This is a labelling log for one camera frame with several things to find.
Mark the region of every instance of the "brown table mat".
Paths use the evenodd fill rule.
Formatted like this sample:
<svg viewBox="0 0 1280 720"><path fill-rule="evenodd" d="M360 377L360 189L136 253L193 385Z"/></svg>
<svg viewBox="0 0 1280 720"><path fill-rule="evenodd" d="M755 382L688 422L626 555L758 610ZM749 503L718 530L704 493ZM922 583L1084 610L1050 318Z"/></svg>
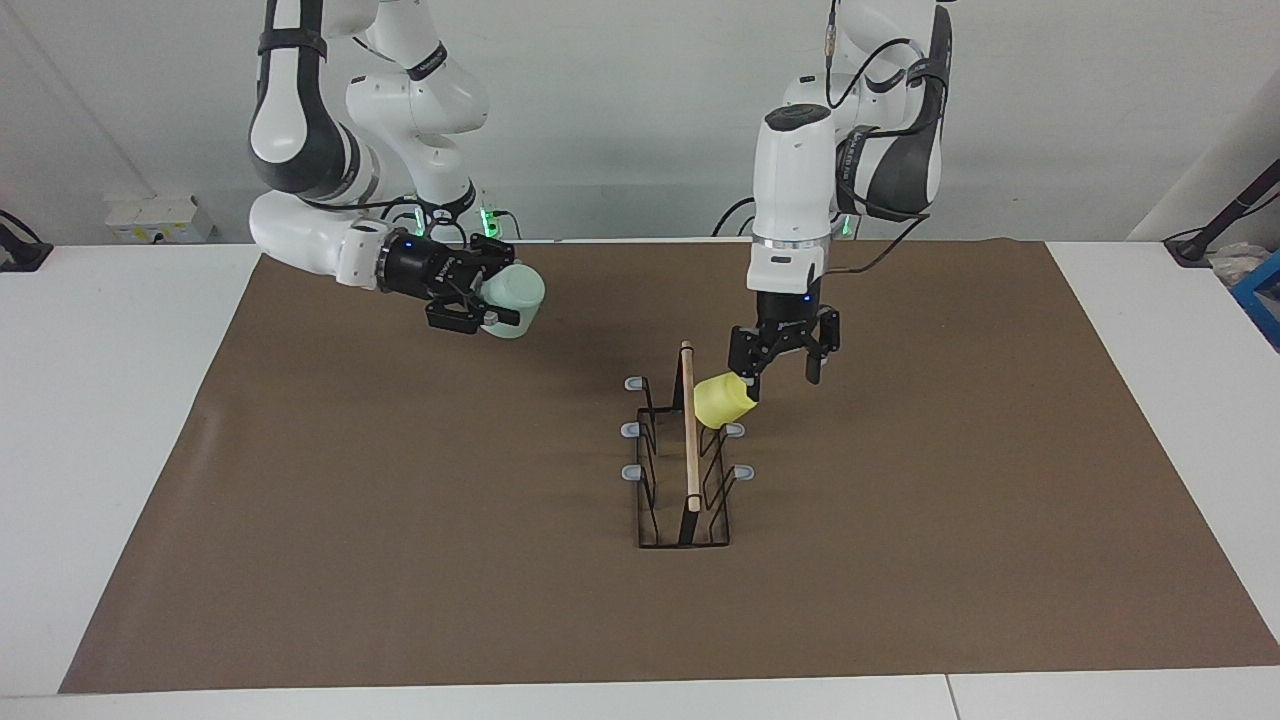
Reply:
<svg viewBox="0 0 1280 720"><path fill-rule="evenodd" d="M831 278L733 544L637 550L622 380L723 369L746 250L522 247L520 342L264 259L63 692L1280 664L1041 245Z"/></svg>

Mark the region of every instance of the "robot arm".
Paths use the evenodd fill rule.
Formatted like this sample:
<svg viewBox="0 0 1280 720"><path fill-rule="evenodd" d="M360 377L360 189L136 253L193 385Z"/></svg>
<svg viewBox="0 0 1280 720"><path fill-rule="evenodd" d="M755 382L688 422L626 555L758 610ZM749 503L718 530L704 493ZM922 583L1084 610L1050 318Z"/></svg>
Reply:
<svg viewBox="0 0 1280 720"><path fill-rule="evenodd" d="M328 41L360 33L399 69L355 78L347 109L361 131L404 163L412 197L387 187L376 149L334 120L324 102ZM449 59L426 5L268 0L259 54L250 150L259 177L274 188L250 213L262 250L343 284L426 300L433 327L522 334L545 288L530 268L515 264L511 246L467 233L477 192L461 151L444 136L480 128L489 100ZM385 217L396 205L422 210L421 234L367 215ZM458 241L461 247L447 245Z"/></svg>
<svg viewBox="0 0 1280 720"><path fill-rule="evenodd" d="M756 324L730 341L730 369L753 401L780 355L805 351L818 384L840 348L840 315L820 302L832 214L920 220L937 196L951 65L951 19L937 3L833 3L827 72L794 82L760 126L746 282ZM831 73L837 47L861 63L856 73Z"/></svg>

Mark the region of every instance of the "yellow cup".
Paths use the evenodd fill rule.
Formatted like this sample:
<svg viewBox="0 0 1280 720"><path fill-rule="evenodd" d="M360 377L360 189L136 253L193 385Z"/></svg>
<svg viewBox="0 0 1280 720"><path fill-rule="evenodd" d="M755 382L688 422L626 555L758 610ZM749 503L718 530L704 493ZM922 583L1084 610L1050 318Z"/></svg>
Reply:
<svg viewBox="0 0 1280 720"><path fill-rule="evenodd" d="M694 415L713 430L733 423L756 406L748 397L746 383L733 373L716 375L694 386Z"/></svg>

